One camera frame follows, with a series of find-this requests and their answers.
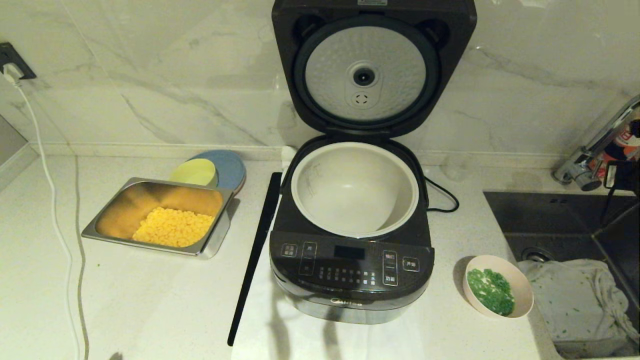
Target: black sink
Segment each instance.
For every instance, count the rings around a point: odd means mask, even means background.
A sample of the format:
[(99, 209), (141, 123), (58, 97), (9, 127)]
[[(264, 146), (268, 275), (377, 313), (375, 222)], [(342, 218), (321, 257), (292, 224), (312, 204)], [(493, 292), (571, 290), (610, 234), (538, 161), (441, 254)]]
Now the black sink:
[(639, 328), (639, 202), (631, 196), (485, 192), (517, 261), (607, 263)]

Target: bottle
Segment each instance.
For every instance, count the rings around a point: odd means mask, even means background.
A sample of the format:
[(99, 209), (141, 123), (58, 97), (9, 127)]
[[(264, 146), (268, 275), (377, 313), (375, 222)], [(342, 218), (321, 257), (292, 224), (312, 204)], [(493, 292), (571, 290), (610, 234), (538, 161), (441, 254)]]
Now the bottle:
[(596, 173), (598, 178), (603, 179), (607, 168), (607, 163), (612, 160), (633, 160), (640, 152), (640, 119), (635, 119), (604, 148), (604, 151), (591, 160), (591, 167), (597, 165), (602, 160), (602, 166)]

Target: cloth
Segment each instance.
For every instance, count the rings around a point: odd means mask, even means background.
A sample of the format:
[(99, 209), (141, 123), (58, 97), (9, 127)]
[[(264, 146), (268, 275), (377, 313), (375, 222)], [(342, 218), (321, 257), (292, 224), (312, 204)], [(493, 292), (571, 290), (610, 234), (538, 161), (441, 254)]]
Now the cloth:
[(526, 275), (556, 349), (565, 358), (637, 351), (628, 300), (606, 263), (590, 259), (518, 263)]

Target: marble wall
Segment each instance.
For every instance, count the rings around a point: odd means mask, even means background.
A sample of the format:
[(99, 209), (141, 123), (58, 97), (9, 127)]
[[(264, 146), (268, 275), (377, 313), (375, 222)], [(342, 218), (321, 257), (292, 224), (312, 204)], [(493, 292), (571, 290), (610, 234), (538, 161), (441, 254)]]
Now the marble wall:
[[(47, 142), (300, 145), (271, 0), (4, 0), (0, 41)], [(478, 25), (415, 151), (560, 154), (640, 92), (638, 0), (476, 0)], [(0, 114), (28, 140), (24, 101)]]

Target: electrical plug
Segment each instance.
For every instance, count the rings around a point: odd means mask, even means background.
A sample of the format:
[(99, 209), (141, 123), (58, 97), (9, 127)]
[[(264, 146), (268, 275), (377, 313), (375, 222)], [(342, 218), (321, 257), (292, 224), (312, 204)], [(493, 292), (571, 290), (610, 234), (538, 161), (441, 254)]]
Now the electrical plug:
[(20, 78), (24, 76), (24, 73), (18, 65), (14, 63), (6, 63), (2, 66), (2, 74), (4, 78), (9, 81), (13, 86), (19, 86)]

